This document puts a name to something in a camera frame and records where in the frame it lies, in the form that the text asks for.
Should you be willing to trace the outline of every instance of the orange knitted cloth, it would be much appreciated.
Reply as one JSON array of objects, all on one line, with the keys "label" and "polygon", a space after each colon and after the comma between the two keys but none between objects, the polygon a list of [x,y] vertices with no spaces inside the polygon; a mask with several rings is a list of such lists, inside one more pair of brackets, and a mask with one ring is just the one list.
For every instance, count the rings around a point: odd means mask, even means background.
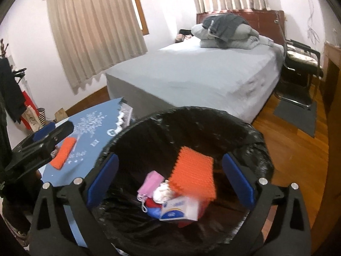
[{"label": "orange knitted cloth", "polygon": [[181,147],[178,159],[169,178],[172,191],[201,201],[216,198],[213,180],[213,158],[188,147]]},{"label": "orange knitted cloth", "polygon": [[61,170],[76,141],[77,139],[75,137],[65,138],[56,157],[50,161],[50,165],[58,170]]}]

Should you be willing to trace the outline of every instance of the trash can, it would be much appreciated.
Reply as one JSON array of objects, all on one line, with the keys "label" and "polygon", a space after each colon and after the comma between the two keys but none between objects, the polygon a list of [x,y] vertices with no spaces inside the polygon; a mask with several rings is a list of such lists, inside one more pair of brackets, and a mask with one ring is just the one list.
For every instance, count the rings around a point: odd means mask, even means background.
[{"label": "trash can", "polygon": [[[182,146],[214,159],[217,199],[199,221],[178,228],[149,217],[136,195],[149,172],[170,177]],[[182,107],[148,116],[113,138],[96,164],[109,152],[118,155],[119,170],[93,214],[113,245],[131,256],[215,255],[229,245],[248,214],[222,170],[223,155],[232,152],[241,165],[268,180],[274,170],[262,133],[210,108]]]}]

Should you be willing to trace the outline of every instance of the cable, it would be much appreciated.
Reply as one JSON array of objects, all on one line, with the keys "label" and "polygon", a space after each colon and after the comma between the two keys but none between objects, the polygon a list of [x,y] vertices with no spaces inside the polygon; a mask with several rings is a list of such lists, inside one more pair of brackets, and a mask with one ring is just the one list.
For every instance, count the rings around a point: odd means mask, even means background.
[{"label": "cable", "polygon": [[308,39],[310,39],[311,43],[316,46],[317,43],[320,42],[320,38],[317,32],[315,32],[315,30],[313,29],[313,16],[315,12],[315,6],[313,3],[313,0],[308,0],[308,3],[309,3],[310,16],[307,21],[308,23],[307,34],[308,34]]}]

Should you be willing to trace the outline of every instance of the chair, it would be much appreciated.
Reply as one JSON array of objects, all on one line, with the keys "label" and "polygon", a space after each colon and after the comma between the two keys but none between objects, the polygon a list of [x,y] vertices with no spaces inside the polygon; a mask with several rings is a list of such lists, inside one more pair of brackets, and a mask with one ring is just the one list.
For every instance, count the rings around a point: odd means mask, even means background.
[{"label": "chair", "polygon": [[[275,88],[275,96],[278,99],[309,109],[315,100],[320,80],[323,77],[323,71],[320,66],[321,54],[308,45],[286,39],[279,22],[279,16],[277,13],[276,15],[277,19],[275,20],[275,23],[279,25],[281,35],[284,39],[283,68],[298,74],[307,73],[308,81],[306,86],[301,86],[296,83],[288,82],[281,77]],[[318,83],[315,86],[313,97],[311,97],[310,87],[314,76],[316,76]]]}]

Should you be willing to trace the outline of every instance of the bed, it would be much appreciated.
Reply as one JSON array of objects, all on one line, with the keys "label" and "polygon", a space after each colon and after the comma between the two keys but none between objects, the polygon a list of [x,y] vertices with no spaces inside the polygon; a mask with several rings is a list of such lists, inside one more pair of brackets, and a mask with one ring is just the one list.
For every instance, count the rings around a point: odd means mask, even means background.
[{"label": "bed", "polygon": [[[208,14],[198,14],[197,23]],[[281,43],[273,11],[238,14],[261,34]],[[283,12],[280,17],[284,26]],[[200,48],[199,41],[193,37],[109,68],[110,98],[124,97],[136,118],[173,107],[201,106],[251,123],[279,80],[283,47],[207,49]]]}]

